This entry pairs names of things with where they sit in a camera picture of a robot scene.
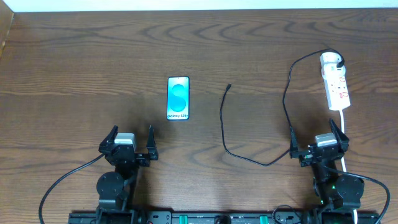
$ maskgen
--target smartphone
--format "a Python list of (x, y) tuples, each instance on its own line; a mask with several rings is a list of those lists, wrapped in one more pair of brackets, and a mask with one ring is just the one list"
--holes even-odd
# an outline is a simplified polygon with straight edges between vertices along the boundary
[(169, 77), (167, 82), (167, 119), (189, 118), (189, 77)]

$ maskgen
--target power strip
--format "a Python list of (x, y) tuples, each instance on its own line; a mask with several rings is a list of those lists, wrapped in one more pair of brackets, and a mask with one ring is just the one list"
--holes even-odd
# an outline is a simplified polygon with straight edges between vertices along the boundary
[(325, 81), (326, 97), (329, 109), (339, 111), (351, 105), (349, 102), (347, 83), (345, 78), (346, 67), (337, 67), (341, 57), (337, 53), (327, 52), (320, 57), (321, 73)]

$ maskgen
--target black power cord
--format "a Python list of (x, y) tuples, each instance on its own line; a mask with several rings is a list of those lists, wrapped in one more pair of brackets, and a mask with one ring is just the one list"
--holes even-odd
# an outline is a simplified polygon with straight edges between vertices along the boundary
[(43, 205), (45, 202), (45, 199), (47, 198), (47, 196), (49, 196), (49, 193), (52, 191), (52, 189), (57, 186), (57, 184), (59, 184), (63, 179), (65, 179), (66, 177), (68, 177), (70, 174), (74, 174), (75, 172), (86, 168), (90, 165), (92, 165), (93, 163), (95, 163), (96, 161), (98, 161), (99, 159), (101, 159), (103, 156), (105, 156), (105, 154), (101, 154), (100, 156), (98, 156), (97, 158), (93, 159), (92, 161), (87, 162), (86, 164), (77, 167), (74, 170), (71, 170), (70, 172), (66, 173), (65, 175), (63, 175), (61, 178), (59, 178), (57, 181), (55, 181), (55, 183), (47, 190), (47, 192), (44, 194), (42, 201), (40, 202), (40, 206), (39, 206), (39, 220), (40, 220), (40, 224), (44, 224), (44, 220), (43, 220)]
[(290, 122), (289, 116), (288, 116), (288, 114), (287, 114), (287, 110), (286, 110), (286, 106), (285, 106), (285, 97), (286, 97), (287, 88), (289, 87), (289, 84), (290, 84), (290, 79), (292, 78), (292, 70), (293, 70), (293, 67), (294, 67), (294, 65), (295, 65), (297, 62), (299, 62), (299, 61), (301, 61), (301, 60), (303, 60), (303, 59), (305, 59), (305, 58), (307, 58), (307, 57), (309, 57), (309, 56), (311, 56), (311, 55), (315, 55), (315, 54), (317, 54), (317, 53), (322, 53), (322, 52), (336, 52), (336, 53), (338, 53), (338, 54), (340, 55), (340, 57), (341, 57), (341, 62), (339, 62), (339, 63), (337, 64), (337, 67), (338, 67), (338, 68), (341, 68), (341, 67), (344, 65), (344, 62), (345, 62), (345, 61), (344, 61), (344, 58), (343, 58), (343, 56), (342, 56), (337, 50), (335, 50), (335, 49), (323, 49), (323, 50), (318, 50), (318, 51), (316, 51), (316, 52), (312, 52), (312, 53), (310, 53), (310, 54), (308, 54), (308, 55), (306, 55), (306, 56), (304, 56), (304, 57), (301, 57), (301, 58), (297, 59), (297, 60), (292, 64), (292, 66), (290, 66), (289, 78), (288, 78), (288, 80), (287, 80), (287, 84), (286, 84), (286, 87), (285, 87), (284, 95), (283, 95), (283, 97), (282, 97), (282, 105), (284, 106), (284, 111), (285, 111), (286, 118), (287, 118), (287, 122), (289, 123), (289, 127), (290, 127), (290, 128), (293, 128), (293, 127), (292, 127), (292, 123)]
[[(285, 106), (285, 97), (286, 97), (287, 88), (289, 87), (289, 84), (290, 84), (290, 79), (292, 78), (292, 70), (293, 70), (293, 67), (294, 67), (294, 65), (295, 65), (297, 62), (299, 62), (299, 61), (301, 61), (301, 60), (303, 60), (303, 59), (305, 59), (305, 58), (307, 58), (307, 57), (309, 57), (309, 56), (311, 56), (311, 55), (315, 55), (315, 54), (317, 54), (317, 53), (322, 53), (322, 52), (336, 52), (336, 53), (338, 53), (338, 54), (341, 56), (341, 62), (339, 62), (339, 63), (337, 64), (337, 67), (338, 67), (338, 68), (341, 68), (341, 67), (344, 65), (344, 62), (345, 62), (345, 61), (344, 61), (344, 58), (343, 58), (343, 56), (342, 56), (337, 50), (335, 50), (335, 49), (323, 49), (323, 50), (318, 50), (318, 51), (316, 51), (316, 52), (312, 52), (312, 53), (310, 53), (310, 54), (308, 54), (308, 55), (306, 55), (306, 56), (303, 56), (303, 57), (297, 59), (297, 60), (292, 64), (292, 66), (290, 66), (289, 78), (288, 78), (288, 80), (287, 80), (287, 84), (286, 84), (286, 88), (285, 88), (285, 91), (284, 91), (284, 95), (283, 95), (283, 97), (282, 97), (282, 104), (283, 104), (283, 106), (284, 106), (284, 111), (285, 111), (285, 114), (286, 114), (287, 122), (289, 123), (289, 127), (290, 127), (291, 130), (293, 129), (293, 127), (292, 127), (292, 123), (290, 122), (289, 115), (287, 114), (287, 110), (286, 110), (286, 106)], [(350, 175), (350, 176), (352, 176), (352, 177), (362, 178), (362, 179), (365, 179), (365, 180), (374, 182), (374, 183), (376, 183), (376, 184), (379, 184), (381, 187), (383, 187), (384, 190), (386, 191), (386, 194), (387, 194), (387, 200), (386, 200), (386, 204), (384, 205), (384, 208), (383, 208), (383, 210), (382, 210), (382, 212), (381, 212), (379, 218), (376, 220), (376, 222), (375, 222), (374, 224), (380, 223), (380, 221), (381, 221), (381, 219), (383, 218), (384, 214), (386, 214), (387, 209), (388, 209), (388, 206), (389, 206), (389, 204), (390, 204), (390, 197), (391, 197), (391, 196), (390, 196), (390, 191), (389, 191), (389, 189), (387, 188), (386, 185), (384, 185), (382, 182), (380, 182), (380, 181), (378, 181), (378, 180), (375, 180), (375, 179), (372, 179), (372, 178), (370, 178), (370, 177), (366, 177), (366, 176), (362, 176), (362, 175), (358, 175), (358, 174), (352, 174), (352, 173), (349, 173), (349, 172), (343, 172), (343, 171), (335, 170), (335, 169), (332, 169), (332, 168), (329, 168), (329, 167), (326, 167), (326, 166), (325, 166), (324, 168), (326, 168), (326, 169), (329, 170), (330, 172), (335, 172), (335, 173), (338, 173), (338, 174)]]
[(252, 160), (252, 159), (249, 159), (249, 158), (246, 158), (246, 157), (243, 157), (243, 156), (238, 156), (238, 155), (236, 155), (236, 154), (233, 154), (232, 152), (230, 152), (230, 151), (227, 149), (227, 147), (226, 147), (226, 145), (225, 145), (225, 139), (224, 139), (223, 105), (224, 105), (224, 100), (225, 100), (226, 93), (227, 93), (228, 90), (231, 88), (231, 86), (232, 86), (232, 84), (228, 84), (228, 86), (226, 87), (226, 90), (225, 90), (225, 93), (224, 93), (224, 96), (223, 96), (223, 101), (221, 102), (221, 106), (220, 106), (221, 135), (222, 135), (222, 137), (223, 137), (223, 145), (224, 145), (225, 151), (226, 151), (229, 155), (231, 155), (231, 156), (237, 157), (237, 158), (239, 158), (239, 159), (243, 159), (243, 160), (248, 161), (248, 162), (252, 162), (252, 163), (257, 164), (257, 165), (260, 165), (260, 166), (266, 166), (266, 167), (267, 167), (267, 166), (273, 165), (273, 164), (276, 163), (279, 159), (281, 159), (281, 158), (283, 158), (284, 156), (286, 156), (286, 154), (289, 153), (289, 150), (285, 151), (282, 155), (280, 155), (278, 158), (276, 158), (276, 159), (273, 160), (272, 162), (270, 162), (270, 163), (268, 163), (268, 164), (264, 164), (264, 163), (261, 163), (261, 162), (258, 162), (258, 161), (254, 161), (254, 160)]
[(352, 173), (349, 173), (349, 172), (343, 172), (343, 171), (340, 171), (340, 170), (329, 168), (327, 166), (323, 166), (323, 167), (326, 170), (330, 171), (330, 172), (334, 172), (334, 173), (337, 173), (337, 174), (348, 175), (348, 176), (352, 176), (352, 177), (356, 177), (356, 178), (361, 178), (361, 179), (364, 179), (364, 180), (368, 180), (368, 181), (374, 182), (375, 184), (378, 184), (381, 187), (383, 187), (384, 190), (386, 191), (387, 200), (386, 200), (386, 204), (384, 205), (383, 211), (380, 213), (379, 218), (376, 220), (376, 222), (374, 224), (380, 223), (381, 219), (383, 218), (383, 216), (387, 212), (388, 206), (390, 204), (390, 197), (391, 197), (390, 191), (389, 191), (388, 187), (385, 184), (383, 184), (382, 182), (380, 182), (380, 181), (378, 181), (376, 179), (373, 179), (373, 178), (370, 178), (370, 177), (366, 177), (366, 176), (363, 176), (363, 175), (352, 174)]
[(276, 218), (275, 218), (275, 212), (276, 212), (276, 210), (278, 210), (280, 207), (288, 207), (288, 208), (290, 208), (290, 209), (294, 212), (294, 214), (297, 216), (297, 218), (298, 218), (299, 220), (301, 220), (301, 215), (298, 215), (297, 212), (296, 212), (296, 210), (294, 210), (294, 208), (292, 208), (290, 205), (279, 205), (279, 206), (276, 207), (275, 210), (272, 212), (272, 219), (273, 219), (276, 223), (281, 224), (281, 223), (278, 222), (278, 221), (276, 220)]

